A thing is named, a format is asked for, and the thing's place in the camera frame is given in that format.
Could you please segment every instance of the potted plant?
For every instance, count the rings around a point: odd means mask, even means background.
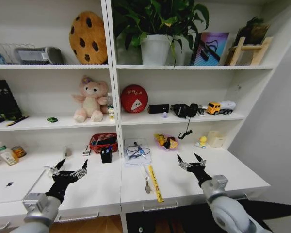
[[[270,25],[264,23],[262,18],[253,17],[245,27],[239,29],[234,46],[238,45],[241,37],[246,37],[244,45],[261,44],[269,27]]]
[[[207,8],[194,0],[116,0],[114,9],[115,36],[124,33],[126,49],[141,45],[144,65],[165,65],[170,48],[175,58],[174,42],[182,49],[176,36],[186,38],[193,49],[194,22],[205,22],[205,29],[209,25]]]

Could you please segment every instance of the red toy ball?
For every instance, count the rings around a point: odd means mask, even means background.
[[[147,92],[138,85],[125,87],[121,95],[121,103],[129,113],[139,113],[147,106]]]

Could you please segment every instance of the black pen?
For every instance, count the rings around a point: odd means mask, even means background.
[[[22,116],[20,119],[17,119],[16,121],[13,121],[9,124],[7,124],[6,126],[11,126],[11,125],[15,125],[16,123],[19,123],[20,121],[24,120],[24,119],[27,119],[29,116],[26,115],[26,116]]]

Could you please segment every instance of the stuffed bear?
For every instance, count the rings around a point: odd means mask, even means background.
[[[82,108],[74,113],[74,120],[84,122],[88,117],[93,122],[103,119],[103,113],[108,113],[107,97],[108,85],[105,81],[94,82],[91,78],[84,75],[80,82],[80,92],[82,95],[72,95]]]

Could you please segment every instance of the drawer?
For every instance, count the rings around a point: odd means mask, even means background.
[[[26,215],[0,217],[0,230],[18,227],[24,224]]]
[[[168,198],[164,199],[164,202],[158,203],[157,200],[147,200],[139,201],[134,203],[122,203],[123,213],[133,213],[133,212],[150,212],[158,210],[174,209],[180,206],[191,205],[194,203],[199,203],[204,200],[203,195],[198,196],[186,196],[178,198]]]
[[[98,207],[87,207],[69,210],[60,210],[56,218],[56,222],[72,222],[80,220],[90,220],[102,216],[121,214],[121,206],[108,205]]]

